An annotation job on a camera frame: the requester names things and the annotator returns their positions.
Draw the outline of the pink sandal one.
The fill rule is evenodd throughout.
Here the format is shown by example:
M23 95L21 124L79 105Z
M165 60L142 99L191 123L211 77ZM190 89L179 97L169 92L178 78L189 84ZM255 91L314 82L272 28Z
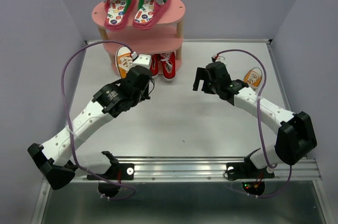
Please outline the pink sandal one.
M136 0L104 0L105 28L110 31L123 30L135 4Z
M138 0L133 27L149 30L163 17L171 5L171 0Z

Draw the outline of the orange sneaker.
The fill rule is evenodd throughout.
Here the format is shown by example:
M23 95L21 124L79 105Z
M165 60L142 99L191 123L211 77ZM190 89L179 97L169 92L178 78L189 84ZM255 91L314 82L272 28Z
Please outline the orange sneaker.
M116 52L115 64L121 78L125 78L132 67L132 54L132 51L126 46L121 46Z
M258 67L252 68L245 75L243 82L247 83L253 90L257 90L262 81L262 70Z

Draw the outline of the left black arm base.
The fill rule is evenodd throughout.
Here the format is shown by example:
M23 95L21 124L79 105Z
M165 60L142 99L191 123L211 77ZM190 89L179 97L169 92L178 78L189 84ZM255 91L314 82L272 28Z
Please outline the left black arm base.
M98 181L98 192L101 198L108 201L125 200L133 197L136 189L122 181L134 179L135 165L121 163L109 151L103 151L96 156L87 173L87 180Z

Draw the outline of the aluminium mounting rail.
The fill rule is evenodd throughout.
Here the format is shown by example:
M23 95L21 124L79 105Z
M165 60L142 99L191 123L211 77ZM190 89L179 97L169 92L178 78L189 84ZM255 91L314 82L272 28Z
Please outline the aluminium mounting rail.
M179 183L179 182L232 182L223 177L228 162L242 162L238 158L171 158L171 157L141 157L117 158L121 163L135 165L134 179L125 183ZM315 160L302 159L292 167L278 164L270 169L275 174L272 181L319 181L322 179ZM55 190L71 181L83 178L87 180L90 168L84 171L68 162L64 167L53 165L47 161L40 167L40 172Z

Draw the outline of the red sneaker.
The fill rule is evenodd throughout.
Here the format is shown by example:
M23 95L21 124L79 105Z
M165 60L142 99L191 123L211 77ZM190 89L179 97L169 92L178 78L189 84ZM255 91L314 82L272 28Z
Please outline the red sneaker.
M151 56L151 67L152 76L156 77L159 73L159 54L152 54Z
M160 54L163 77L166 81L173 81L176 76L175 52Z

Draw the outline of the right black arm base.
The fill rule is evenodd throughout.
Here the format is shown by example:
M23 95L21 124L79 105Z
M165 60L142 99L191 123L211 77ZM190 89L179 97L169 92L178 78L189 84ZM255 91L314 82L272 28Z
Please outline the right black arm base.
M223 177L228 181L244 179L242 182L244 192L248 196L260 198L266 187L264 179L273 179L275 174L268 167L258 169L254 166L250 157L257 151L259 149L251 152L242 162L228 162Z

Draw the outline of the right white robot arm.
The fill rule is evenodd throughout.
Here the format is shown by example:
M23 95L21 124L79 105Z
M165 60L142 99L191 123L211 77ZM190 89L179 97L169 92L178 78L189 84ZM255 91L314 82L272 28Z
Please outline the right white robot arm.
M248 112L277 136L274 144L263 146L249 155L249 160L243 163L246 175L256 176L268 165L294 165L317 146L312 120L307 113L301 111L296 114L260 97L247 83L232 80L222 62L197 68L194 91L200 82L203 83L204 93L218 95L220 99Z

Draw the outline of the pink three-tier shoe shelf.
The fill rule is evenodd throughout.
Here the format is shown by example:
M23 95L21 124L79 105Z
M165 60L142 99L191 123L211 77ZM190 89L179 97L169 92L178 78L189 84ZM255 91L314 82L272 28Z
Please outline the pink three-tier shoe shelf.
M181 0L171 0L171 5L158 23L149 30L138 30L132 26L137 12L138 0L128 18L126 27L121 31L105 28L106 12L101 2L92 11L92 19L98 25L103 40L114 40L127 44L138 54L159 54L159 73L162 72L160 54L175 52L176 72L182 63L183 16L185 5Z

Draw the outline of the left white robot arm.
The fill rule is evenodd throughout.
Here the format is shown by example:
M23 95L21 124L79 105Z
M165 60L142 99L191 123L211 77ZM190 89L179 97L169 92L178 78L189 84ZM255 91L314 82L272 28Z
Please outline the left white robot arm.
M43 144L33 143L27 151L35 165L54 190L69 184L76 176L88 174L91 179L131 180L134 165L120 164L109 152L99 153L96 160L80 158L73 153L103 125L139 102L149 99L152 73L142 66L129 70L125 78L103 86L84 110L53 138Z

